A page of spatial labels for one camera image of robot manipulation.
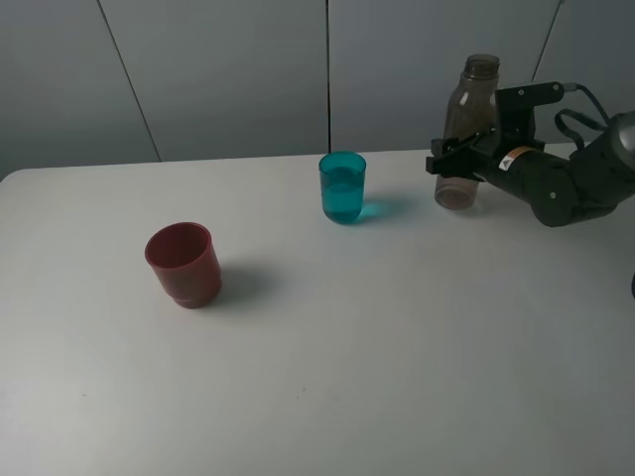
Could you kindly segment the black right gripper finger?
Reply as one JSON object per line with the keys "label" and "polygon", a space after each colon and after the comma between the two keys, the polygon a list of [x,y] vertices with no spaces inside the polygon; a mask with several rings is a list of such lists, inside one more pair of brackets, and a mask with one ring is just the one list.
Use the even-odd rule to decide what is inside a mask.
{"label": "black right gripper finger", "polygon": [[433,139],[426,157],[426,172],[445,179],[486,179],[483,155],[474,146],[489,134],[477,132],[466,139]]}

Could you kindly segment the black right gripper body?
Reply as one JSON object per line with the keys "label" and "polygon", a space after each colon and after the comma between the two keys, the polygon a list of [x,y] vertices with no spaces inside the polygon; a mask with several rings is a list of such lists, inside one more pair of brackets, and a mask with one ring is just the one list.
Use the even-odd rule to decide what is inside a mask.
{"label": "black right gripper body", "polygon": [[532,208],[570,208],[570,162],[518,139],[482,134],[470,146],[473,173]]}

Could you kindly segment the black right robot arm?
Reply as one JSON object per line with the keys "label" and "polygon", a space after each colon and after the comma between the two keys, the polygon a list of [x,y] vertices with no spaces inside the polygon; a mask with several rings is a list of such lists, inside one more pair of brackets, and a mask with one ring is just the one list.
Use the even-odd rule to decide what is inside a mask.
{"label": "black right robot arm", "polygon": [[529,136],[490,130],[436,141],[426,170],[487,182],[529,204],[548,227],[603,217],[634,195],[634,113],[615,115],[567,159]]}

